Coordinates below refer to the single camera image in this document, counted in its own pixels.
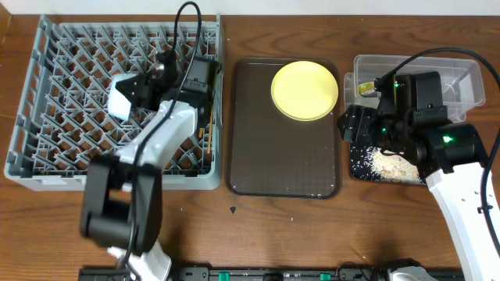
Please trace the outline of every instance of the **wooden table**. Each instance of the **wooden table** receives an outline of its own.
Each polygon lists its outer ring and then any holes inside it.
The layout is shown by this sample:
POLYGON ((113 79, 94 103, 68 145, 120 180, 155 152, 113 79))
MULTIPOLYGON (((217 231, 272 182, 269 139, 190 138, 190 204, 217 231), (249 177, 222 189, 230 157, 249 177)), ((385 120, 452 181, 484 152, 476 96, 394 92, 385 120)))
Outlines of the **wooden table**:
MULTIPOLYGON (((173 19, 52 18, 58 22, 173 19)), ((1 163, 5 163, 37 24, 38 16, 13 16, 0 58, 1 163)), ((232 69, 246 56, 328 59, 343 77, 360 54, 412 55, 456 46, 480 53, 500 69, 498 17, 224 16, 223 25, 225 116, 232 69)), ((468 112, 467 121, 477 127, 489 150, 500 124, 500 94, 491 75, 481 69, 486 104, 468 112)), ((347 144, 342 145, 342 162, 347 167, 347 144)), ((1 177, 0 279, 69 280, 76 279, 82 265, 115 263, 104 249, 78 233, 81 192, 37 193, 1 177)), ((498 165, 493 180, 498 190, 498 165)), ((411 257, 428 268, 459 267, 444 217, 426 187, 354 181, 348 169, 343 169, 340 194, 326 201, 237 197, 221 183, 212 191, 165 192, 163 202, 159 240, 177 263, 334 268, 343 261, 377 265, 411 257), (229 209, 233 205, 234 215, 229 209)))

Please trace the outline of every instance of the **brown plastic tray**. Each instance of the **brown plastic tray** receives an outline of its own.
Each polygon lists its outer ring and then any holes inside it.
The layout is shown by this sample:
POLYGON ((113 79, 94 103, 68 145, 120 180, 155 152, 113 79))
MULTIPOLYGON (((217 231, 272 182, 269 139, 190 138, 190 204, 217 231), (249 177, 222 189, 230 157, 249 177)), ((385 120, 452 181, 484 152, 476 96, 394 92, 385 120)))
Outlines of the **brown plastic tray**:
POLYGON ((341 102, 323 118, 301 122, 281 113, 271 98, 274 75, 298 60, 325 66, 339 81, 327 60, 251 58, 235 67, 226 182, 236 194, 325 199, 341 188, 341 102))

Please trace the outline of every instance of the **transparent bin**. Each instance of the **transparent bin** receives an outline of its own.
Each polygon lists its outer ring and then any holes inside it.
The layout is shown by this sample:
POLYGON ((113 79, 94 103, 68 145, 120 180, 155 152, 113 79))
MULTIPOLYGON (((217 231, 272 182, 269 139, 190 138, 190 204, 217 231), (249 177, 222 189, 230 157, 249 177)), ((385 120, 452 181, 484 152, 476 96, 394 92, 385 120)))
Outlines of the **transparent bin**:
MULTIPOLYGON (((408 56, 358 55, 354 59, 354 73, 344 77, 345 108, 350 105, 378 106, 378 98, 362 98, 358 85, 373 81, 393 70, 408 56)), ((448 117, 463 122, 466 112, 486 101, 479 64, 472 59, 421 57, 404 66, 398 73, 438 71, 441 75, 443 102, 448 106, 448 117)))

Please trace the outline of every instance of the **yellow plate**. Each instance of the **yellow plate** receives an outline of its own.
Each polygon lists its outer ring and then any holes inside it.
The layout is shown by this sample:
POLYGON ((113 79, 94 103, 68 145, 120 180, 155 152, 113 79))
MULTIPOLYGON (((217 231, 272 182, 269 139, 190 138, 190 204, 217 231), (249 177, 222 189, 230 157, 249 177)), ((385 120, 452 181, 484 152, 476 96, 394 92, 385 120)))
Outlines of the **yellow plate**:
POLYGON ((293 62, 273 78, 274 104, 286 116, 313 121, 330 112, 338 99, 338 85, 328 69, 315 62, 293 62))

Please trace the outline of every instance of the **gray dish rack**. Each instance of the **gray dish rack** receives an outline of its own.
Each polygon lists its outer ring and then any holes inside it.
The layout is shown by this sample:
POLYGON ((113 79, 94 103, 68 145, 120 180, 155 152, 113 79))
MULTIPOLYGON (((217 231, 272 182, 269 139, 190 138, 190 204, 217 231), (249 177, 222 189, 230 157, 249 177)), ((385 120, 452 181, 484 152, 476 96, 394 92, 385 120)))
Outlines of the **gray dish rack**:
MULTIPOLYGON (((177 68, 192 52, 224 63, 223 27, 179 23, 177 68)), ((83 190, 90 158, 113 153, 137 136, 154 112, 124 122, 107 114, 113 75, 147 71, 156 52, 169 50, 173 23, 61 23, 41 16, 9 145, 5 176, 32 190, 83 190)), ((216 78, 212 147, 209 127, 189 137, 163 170, 164 190, 211 190, 222 162, 223 71, 216 78)))

